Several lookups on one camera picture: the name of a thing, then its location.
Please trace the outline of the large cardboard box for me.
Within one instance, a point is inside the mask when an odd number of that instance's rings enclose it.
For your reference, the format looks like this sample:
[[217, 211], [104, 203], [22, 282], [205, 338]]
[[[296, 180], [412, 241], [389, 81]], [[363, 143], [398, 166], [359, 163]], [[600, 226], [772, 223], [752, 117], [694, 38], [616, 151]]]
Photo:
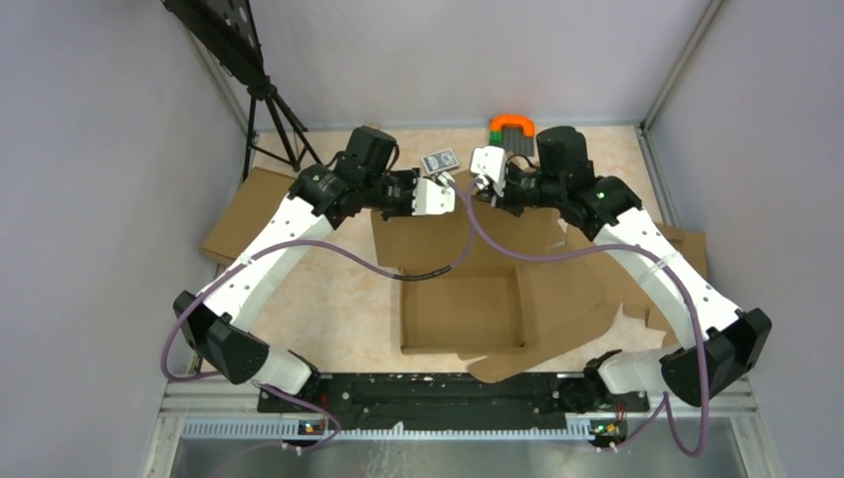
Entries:
[[515, 217], [481, 201], [449, 214], [370, 214], [377, 263], [405, 276], [399, 350], [448, 355], [484, 382], [537, 366], [580, 370], [620, 350], [621, 301], [590, 242], [553, 209]]

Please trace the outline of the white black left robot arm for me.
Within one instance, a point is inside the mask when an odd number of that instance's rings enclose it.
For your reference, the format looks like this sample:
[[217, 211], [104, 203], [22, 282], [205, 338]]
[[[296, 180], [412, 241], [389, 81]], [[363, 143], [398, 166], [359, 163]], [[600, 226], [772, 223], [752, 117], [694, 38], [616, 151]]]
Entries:
[[455, 209], [454, 177], [424, 175], [417, 168], [391, 169], [395, 137], [355, 128], [327, 164], [304, 168], [277, 210], [241, 255], [199, 293], [174, 301], [185, 342], [233, 384], [250, 382], [281, 391], [295, 411], [315, 406], [317, 369], [299, 355], [271, 346], [252, 329], [265, 303], [311, 248], [354, 254], [325, 242], [342, 222], [363, 209], [386, 218], [449, 214]]

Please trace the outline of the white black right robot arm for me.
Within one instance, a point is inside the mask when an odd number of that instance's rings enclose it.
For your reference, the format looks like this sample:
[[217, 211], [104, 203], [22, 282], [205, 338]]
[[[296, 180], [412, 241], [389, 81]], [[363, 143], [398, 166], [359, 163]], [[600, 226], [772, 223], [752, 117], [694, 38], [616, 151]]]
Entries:
[[580, 256], [605, 253], [668, 321], [674, 348], [611, 353], [583, 384], [586, 402], [609, 410], [624, 393], [669, 393], [698, 408], [756, 365], [772, 330], [760, 309], [720, 293], [669, 242], [639, 196], [620, 178], [596, 174], [585, 136], [560, 125], [535, 138], [537, 167], [514, 164], [496, 144], [473, 150], [469, 189], [513, 215], [553, 209], [591, 243]]

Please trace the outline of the folded brown cardboard box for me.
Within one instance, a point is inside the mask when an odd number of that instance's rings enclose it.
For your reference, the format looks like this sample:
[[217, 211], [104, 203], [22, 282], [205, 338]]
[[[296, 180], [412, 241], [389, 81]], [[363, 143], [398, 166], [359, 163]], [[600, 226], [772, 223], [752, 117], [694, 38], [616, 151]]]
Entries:
[[294, 181], [275, 171], [253, 168], [202, 241], [200, 253], [229, 266], [268, 224]]

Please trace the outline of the orange green grey toy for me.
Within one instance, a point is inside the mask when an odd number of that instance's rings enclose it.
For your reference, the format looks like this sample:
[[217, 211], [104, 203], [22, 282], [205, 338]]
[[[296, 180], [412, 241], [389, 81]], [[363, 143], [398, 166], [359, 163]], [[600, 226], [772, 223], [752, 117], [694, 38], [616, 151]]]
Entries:
[[489, 145], [508, 153], [534, 156], [534, 137], [534, 123], [524, 116], [499, 115], [489, 124]]

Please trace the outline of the black tripod stand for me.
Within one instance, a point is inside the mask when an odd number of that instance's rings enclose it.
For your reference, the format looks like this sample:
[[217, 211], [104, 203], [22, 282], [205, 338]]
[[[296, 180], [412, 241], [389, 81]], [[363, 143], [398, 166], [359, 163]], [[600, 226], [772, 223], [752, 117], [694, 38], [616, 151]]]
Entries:
[[[209, 50], [226, 73], [247, 89], [249, 111], [242, 177], [246, 178], [249, 174], [254, 152], [287, 164], [295, 172], [302, 169], [306, 156], [320, 164], [321, 159], [306, 138], [309, 129], [282, 98], [265, 70], [251, 2], [165, 0], [163, 6]], [[260, 103], [266, 106], [281, 138], [284, 148], [282, 155], [257, 146], [256, 118]]]

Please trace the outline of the aluminium frame rail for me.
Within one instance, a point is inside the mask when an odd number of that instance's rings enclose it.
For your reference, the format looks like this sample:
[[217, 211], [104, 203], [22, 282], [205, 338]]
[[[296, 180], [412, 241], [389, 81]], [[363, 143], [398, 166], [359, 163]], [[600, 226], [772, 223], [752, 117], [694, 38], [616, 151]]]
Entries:
[[553, 430], [342, 429], [328, 411], [215, 377], [170, 384], [146, 477], [780, 477], [740, 379], [709, 419], [673, 398], [645, 412], [569, 413]]

